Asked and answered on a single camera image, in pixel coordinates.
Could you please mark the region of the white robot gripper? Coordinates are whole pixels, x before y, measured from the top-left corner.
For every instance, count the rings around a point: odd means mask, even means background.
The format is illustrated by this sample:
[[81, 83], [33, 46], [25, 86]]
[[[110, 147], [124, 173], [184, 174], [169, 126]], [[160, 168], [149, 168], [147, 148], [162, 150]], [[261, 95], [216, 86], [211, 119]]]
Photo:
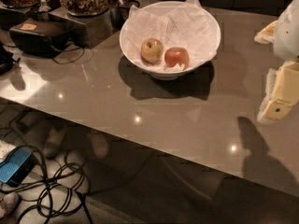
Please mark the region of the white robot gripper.
[[299, 0], [292, 0], [277, 21], [265, 26], [254, 37], [260, 44], [273, 43], [276, 56], [285, 62], [266, 75], [265, 97], [257, 121], [273, 124], [285, 118], [299, 102]]

